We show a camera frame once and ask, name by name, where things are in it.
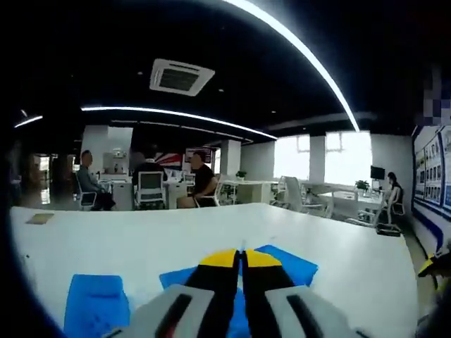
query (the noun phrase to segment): black shirt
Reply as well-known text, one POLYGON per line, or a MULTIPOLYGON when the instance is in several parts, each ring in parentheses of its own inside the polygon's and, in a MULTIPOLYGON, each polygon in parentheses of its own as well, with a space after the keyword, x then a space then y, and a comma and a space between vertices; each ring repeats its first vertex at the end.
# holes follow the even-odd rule
MULTIPOLYGON (((196 174, 196 178, 194 179, 194 194, 199 194, 206 189, 211 181, 211 178, 214 177, 214 174, 213 171, 211 171, 211 169, 205 164, 195 170, 194 173, 196 174)), ((214 191, 207 194, 207 196, 211 196, 213 194, 214 191)))
POLYGON ((167 174, 164 172, 164 169, 161 165, 155 162, 144 162, 139 164, 135 171, 133 172, 132 183, 133 185, 138 185, 138 177, 140 176, 140 171, 162 171, 163 172, 163 181, 168 180, 167 174))
POLYGON ((398 182, 394 182, 392 184, 392 190, 396 187, 400 188, 400 194, 399 194, 397 200, 394 201, 394 203, 402 203, 402 197, 404 196, 404 191, 402 190, 402 188, 398 182))

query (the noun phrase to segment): potted plant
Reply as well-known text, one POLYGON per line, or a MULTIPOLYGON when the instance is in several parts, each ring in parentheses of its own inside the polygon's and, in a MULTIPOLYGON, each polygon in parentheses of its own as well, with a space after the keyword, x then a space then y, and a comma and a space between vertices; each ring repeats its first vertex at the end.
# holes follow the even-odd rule
POLYGON ((363 196, 369 189, 369 183, 367 181, 359 180, 355 182, 355 187, 359 190, 359 193, 363 196))
POLYGON ((237 171, 237 179, 239 180, 239 181, 244 181, 245 180, 245 177, 246 177, 246 172, 245 171, 243 171, 243 170, 239 170, 239 171, 237 171))

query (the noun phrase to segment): person sitting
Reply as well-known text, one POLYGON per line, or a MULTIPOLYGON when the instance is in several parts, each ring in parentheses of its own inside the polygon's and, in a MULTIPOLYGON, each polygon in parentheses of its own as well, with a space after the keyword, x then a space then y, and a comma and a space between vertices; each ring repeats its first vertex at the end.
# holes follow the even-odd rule
POLYGON ((133 171, 132 183, 133 185, 138 185, 138 178, 140 176, 140 172, 162 172, 163 173, 163 181, 168 180, 168 176, 164 171, 164 168, 155 162, 155 160, 149 158, 146 160, 143 153, 136 152, 133 154, 133 158, 135 160, 135 170, 133 171))
MULTIPOLYGON (((387 191, 387 194, 385 195, 385 201, 387 203, 387 211, 390 212, 390 215, 396 215, 401 214, 403 212, 402 209, 402 198, 404 197, 404 192, 400 186, 400 184, 397 182, 396 175, 392 172, 389 172, 387 174, 388 182, 390 183, 391 189, 387 191)), ((381 222, 382 223, 389 223, 388 222, 388 214, 387 211, 384 210, 381 213, 381 222)))
POLYGON ((212 206, 212 199, 203 199, 202 197, 214 195, 218 180, 214 176, 213 171, 205 164, 205 153, 202 151, 194 152, 190 162, 191 169, 196 174, 196 178, 194 179, 194 193, 192 196, 178 198, 177 207, 195 208, 196 201, 201 207, 212 206))
POLYGON ((89 167, 92 164, 91 151, 85 150, 82 152, 80 169, 77 172, 78 182, 82 192, 96 192, 97 197, 94 208, 92 210, 110 211, 116 205, 110 193, 102 188, 95 177, 89 172, 89 167))

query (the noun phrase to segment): computer monitor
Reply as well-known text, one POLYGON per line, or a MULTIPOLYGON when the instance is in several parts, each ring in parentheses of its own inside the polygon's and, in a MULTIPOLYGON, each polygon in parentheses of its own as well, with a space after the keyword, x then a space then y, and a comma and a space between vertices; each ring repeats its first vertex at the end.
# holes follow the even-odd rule
POLYGON ((384 180, 385 179, 385 169, 375 166, 371 166, 371 178, 374 180, 384 180))

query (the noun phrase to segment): paper on table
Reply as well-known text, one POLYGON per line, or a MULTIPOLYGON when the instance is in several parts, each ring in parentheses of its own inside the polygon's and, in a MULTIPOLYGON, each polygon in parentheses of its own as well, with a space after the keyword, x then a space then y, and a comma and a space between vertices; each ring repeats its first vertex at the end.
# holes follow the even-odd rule
POLYGON ((52 218, 54 213, 36 213, 27 221, 27 224, 38 224, 43 225, 47 223, 47 221, 52 218))

